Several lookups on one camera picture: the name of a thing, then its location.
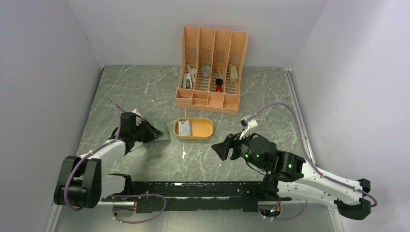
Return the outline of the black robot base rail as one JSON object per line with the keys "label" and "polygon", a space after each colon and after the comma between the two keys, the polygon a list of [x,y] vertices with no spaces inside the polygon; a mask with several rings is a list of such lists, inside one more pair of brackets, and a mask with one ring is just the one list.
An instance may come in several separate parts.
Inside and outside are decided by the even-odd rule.
{"label": "black robot base rail", "polygon": [[106,197],[100,205],[136,206],[137,213],[197,210],[258,212],[277,197],[263,192],[261,181],[233,182],[134,182],[137,197]]}

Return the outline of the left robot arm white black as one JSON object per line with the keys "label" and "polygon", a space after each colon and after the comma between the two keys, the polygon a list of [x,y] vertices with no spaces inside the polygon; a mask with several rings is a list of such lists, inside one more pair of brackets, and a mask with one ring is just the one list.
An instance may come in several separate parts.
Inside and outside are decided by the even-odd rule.
{"label": "left robot arm white black", "polygon": [[100,147],[81,156],[67,156],[61,165],[53,202],[74,211],[94,208],[102,198],[116,195],[127,201],[134,194],[128,174],[103,176],[104,166],[130,153],[136,143],[148,144],[163,131],[134,112],[121,113],[120,124]]}

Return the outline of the silver credit card stack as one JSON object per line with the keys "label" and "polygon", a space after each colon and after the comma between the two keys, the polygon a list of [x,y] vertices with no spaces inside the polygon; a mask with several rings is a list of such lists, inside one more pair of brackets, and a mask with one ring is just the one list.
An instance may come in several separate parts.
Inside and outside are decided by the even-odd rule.
{"label": "silver credit card stack", "polygon": [[190,120],[178,121],[178,135],[179,136],[191,136],[192,135]]}

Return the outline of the mint green card holder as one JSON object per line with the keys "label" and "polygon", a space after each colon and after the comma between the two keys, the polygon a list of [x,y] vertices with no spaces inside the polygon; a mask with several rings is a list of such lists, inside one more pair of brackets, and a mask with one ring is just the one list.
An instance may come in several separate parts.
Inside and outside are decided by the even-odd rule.
{"label": "mint green card holder", "polygon": [[154,133],[151,141],[170,141],[170,133],[165,122],[154,120],[150,128]]}

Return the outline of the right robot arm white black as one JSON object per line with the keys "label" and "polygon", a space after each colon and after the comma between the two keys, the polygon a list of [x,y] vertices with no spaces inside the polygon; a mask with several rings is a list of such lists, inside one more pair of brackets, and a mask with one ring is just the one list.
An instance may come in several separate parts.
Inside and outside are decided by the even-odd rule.
{"label": "right robot arm white black", "polygon": [[372,204],[365,199],[371,190],[370,181],[337,177],[308,164],[301,156],[278,150],[275,143],[259,134],[244,139],[229,134],[211,148],[222,161],[243,158],[245,163],[264,171],[258,191],[263,200],[293,198],[321,203],[353,220],[363,220],[371,213]]}

